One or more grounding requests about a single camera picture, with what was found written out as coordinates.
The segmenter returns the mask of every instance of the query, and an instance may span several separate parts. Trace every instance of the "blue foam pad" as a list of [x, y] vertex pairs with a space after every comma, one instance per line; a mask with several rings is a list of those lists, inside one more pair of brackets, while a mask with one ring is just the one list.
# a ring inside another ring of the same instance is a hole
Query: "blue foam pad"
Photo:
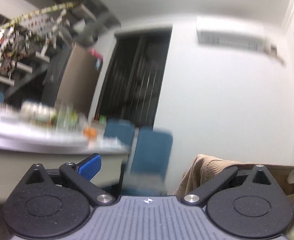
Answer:
[[100, 155], [96, 155], [90, 159], [85, 164], [81, 165], [78, 168], [78, 173], [82, 175], [85, 179], [91, 180], [102, 167], [102, 159]]

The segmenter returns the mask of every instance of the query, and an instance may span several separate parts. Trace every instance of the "red object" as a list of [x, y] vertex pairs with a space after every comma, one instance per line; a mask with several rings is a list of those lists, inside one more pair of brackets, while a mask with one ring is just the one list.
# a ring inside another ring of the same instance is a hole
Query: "red object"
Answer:
[[89, 52], [91, 53], [92, 56], [94, 56], [100, 60], [103, 60], [103, 55], [100, 54], [99, 52], [97, 52], [95, 49], [90, 49]]

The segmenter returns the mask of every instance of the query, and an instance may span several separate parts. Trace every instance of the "beige sweater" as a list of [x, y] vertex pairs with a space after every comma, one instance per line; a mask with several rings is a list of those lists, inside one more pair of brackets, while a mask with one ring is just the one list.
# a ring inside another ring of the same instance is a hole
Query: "beige sweater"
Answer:
[[[235, 165], [239, 169], [250, 170], [256, 164], [257, 163], [226, 161], [213, 156], [199, 154], [195, 158], [186, 174], [183, 176], [183, 179], [180, 182], [178, 188], [175, 190], [174, 194], [179, 198], [184, 197], [189, 192], [204, 184], [206, 181], [210, 180], [212, 177], [227, 167]], [[294, 183], [289, 184], [287, 182], [287, 177], [289, 173], [294, 170], [294, 166], [271, 164], [265, 164], [265, 166], [283, 189], [294, 208]]]

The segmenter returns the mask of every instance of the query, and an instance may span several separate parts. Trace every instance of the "orange object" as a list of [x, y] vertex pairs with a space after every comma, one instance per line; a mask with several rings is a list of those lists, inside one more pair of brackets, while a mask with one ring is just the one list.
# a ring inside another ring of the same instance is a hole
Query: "orange object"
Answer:
[[95, 128], [92, 128], [92, 127], [86, 127], [84, 129], [84, 135], [86, 137], [89, 137], [89, 139], [96, 139], [97, 138], [97, 135], [98, 135], [98, 132]]

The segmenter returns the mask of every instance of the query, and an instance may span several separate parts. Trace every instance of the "logo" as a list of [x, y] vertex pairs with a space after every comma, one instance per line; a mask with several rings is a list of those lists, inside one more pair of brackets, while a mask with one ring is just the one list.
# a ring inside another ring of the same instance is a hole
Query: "logo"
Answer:
[[144, 202], [147, 203], [147, 204], [149, 205], [151, 202], [153, 202], [153, 200], [150, 199], [150, 198], [146, 198], [146, 199], [144, 200]]

